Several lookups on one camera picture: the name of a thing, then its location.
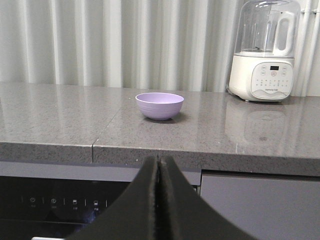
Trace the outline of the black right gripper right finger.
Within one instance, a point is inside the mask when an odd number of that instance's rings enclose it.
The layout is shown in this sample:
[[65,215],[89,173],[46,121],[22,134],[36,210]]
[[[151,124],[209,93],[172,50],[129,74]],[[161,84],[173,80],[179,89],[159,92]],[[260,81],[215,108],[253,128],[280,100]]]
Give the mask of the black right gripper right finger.
[[189,184],[171,156],[158,161],[158,238],[254,239],[211,208]]

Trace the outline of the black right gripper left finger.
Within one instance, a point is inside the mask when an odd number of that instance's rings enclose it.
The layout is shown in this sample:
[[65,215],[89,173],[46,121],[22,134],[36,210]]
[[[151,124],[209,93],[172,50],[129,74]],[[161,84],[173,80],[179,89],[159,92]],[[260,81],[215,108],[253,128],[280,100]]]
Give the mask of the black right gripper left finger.
[[155,240],[158,164],[147,157],[124,192],[68,240]]

